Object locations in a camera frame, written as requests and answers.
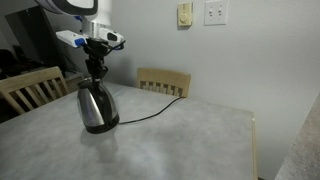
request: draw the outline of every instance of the black power cord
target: black power cord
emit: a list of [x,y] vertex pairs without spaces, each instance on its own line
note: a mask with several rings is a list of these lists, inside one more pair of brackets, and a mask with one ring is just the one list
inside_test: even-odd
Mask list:
[[161,114],[163,111],[165,111],[166,109],[168,109],[168,107],[170,107],[173,103],[175,103],[176,101],[178,101],[179,99],[184,99],[185,97],[179,97],[175,100],[173,100],[170,104],[168,104],[165,108],[163,108],[160,112],[154,114],[154,115],[151,115],[151,116],[148,116],[148,117],[145,117],[145,118],[141,118],[141,119],[137,119],[137,120],[133,120],[133,121],[127,121],[127,122],[121,122],[119,123],[120,125],[124,125],[124,124],[131,124],[131,123],[135,123],[135,122],[140,122],[140,121],[144,121],[146,119],[150,119],[150,118],[153,118],[155,116],[158,116],[159,114]]

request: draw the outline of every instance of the wooden chair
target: wooden chair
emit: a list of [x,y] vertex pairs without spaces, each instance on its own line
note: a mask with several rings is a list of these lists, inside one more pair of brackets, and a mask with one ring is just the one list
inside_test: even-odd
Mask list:
[[137,87],[164,94],[187,97],[191,75],[170,70],[139,68]]
[[1,80],[0,92],[19,114],[23,114],[25,109],[33,110],[68,94],[69,89],[60,69],[53,67]]

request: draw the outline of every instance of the light switch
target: light switch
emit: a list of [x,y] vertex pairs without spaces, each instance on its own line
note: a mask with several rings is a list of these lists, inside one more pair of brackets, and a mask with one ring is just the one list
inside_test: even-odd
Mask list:
[[205,5],[204,25],[227,24],[228,0],[207,1]]
[[178,25],[191,26],[193,16],[193,3],[186,2],[178,4]]

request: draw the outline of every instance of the stainless steel kettle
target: stainless steel kettle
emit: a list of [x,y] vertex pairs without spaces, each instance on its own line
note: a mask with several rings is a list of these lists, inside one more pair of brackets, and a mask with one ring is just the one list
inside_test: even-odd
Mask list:
[[114,128],[119,123],[119,115],[114,100],[103,83],[94,85],[92,79],[88,78],[78,86],[78,108],[87,131],[99,134]]

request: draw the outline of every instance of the gray table top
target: gray table top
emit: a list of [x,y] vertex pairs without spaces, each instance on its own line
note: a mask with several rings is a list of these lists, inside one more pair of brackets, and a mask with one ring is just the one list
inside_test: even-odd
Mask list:
[[320,179],[320,95],[292,144],[276,180]]
[[[175,97],[107,83],[120,121]],[[253,179],[252,113],[183,99],[87,133],[76,93],[0,124],[0,179]]]

